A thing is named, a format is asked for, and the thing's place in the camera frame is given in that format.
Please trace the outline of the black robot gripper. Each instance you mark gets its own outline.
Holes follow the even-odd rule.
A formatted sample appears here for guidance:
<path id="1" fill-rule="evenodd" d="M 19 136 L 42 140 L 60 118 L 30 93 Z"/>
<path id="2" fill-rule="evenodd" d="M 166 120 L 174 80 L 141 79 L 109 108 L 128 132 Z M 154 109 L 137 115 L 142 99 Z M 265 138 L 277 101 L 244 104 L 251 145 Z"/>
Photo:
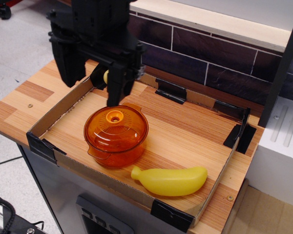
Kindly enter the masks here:
<path id="1" fill-rule="evenodd" d="M 69 88 L 83 79 L 85 62 L 91 58 L 109 67 L 107 106 L 118 106 L 131 92 L 135 79 L 144 74 L 142 54 L 145 46 L 127 25 L 129 0 L 73 0 L 46 17 L 51 23 L 50 42 L 62 81 Z"/>

